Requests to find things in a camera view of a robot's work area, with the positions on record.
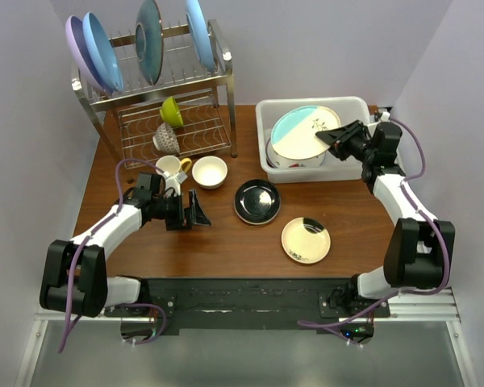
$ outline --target black plate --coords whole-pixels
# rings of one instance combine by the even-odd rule
[[[270,222],[280,210],[280,194],[265,180],[245,182],[235,194],[235,212],[246,223]]]

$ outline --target gray floor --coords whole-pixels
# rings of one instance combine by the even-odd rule
[[[379,322],[363,349],[314,331],[184,330],[131,349],[119,322],[50,322],[32,386],[462,386],[443,322]]]

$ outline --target wall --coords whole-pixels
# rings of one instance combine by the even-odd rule
[[[451,0],[200,0],[233,52],[236,103],[358,95],[392,105]],[[134,31],[141,0],[51,0],[62,23],[94,12],[111,34]],[[158,0],[186,23],[186,0]]]
[[[13,385],[47,246],[73,232],[97,135],[46,0],[0,1],[0,386]]]
[[[416,193],[457,229],[451,284],[484,386],[484,0],[453,2],[395,106],[427,153]]]

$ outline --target green cup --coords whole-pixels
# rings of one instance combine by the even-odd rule
[[[161,105],[160,116],[161,119],[173,127],[183,126],[183,117],[181,117],[179,106],[174,97],[165,99],[163,105]]]

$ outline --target table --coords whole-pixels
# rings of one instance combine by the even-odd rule
[[[222,115],[227,111],[221,106]],[[166,231],[153,220],[130,235],[107,261],[108,276],[137,277],[350,277],[382,265],[393,224],[382,204],[361,181],[327,181],[277,185],[282,196],[278,216],[264,226],[249,226],[236,216],[233,199],[247,180],[265,179],[258,159],[255,106],[236,107],[239,156],[216,152],[228,167],[217,190],[197,186],[191,173],[182,191],[196,188],[211,227]],[[118,128],[111,116],[105,124],[114,139]],[[115,163],[99,143],[75,233],[95,224],[118,198]],[[135,169],[133,174],[150,169]],[[123,188],[129,185],[123,179]],[[283,227],[293,218],[321,222],[332,238],[328,256],[318,264],[299,264],[282,249]]]

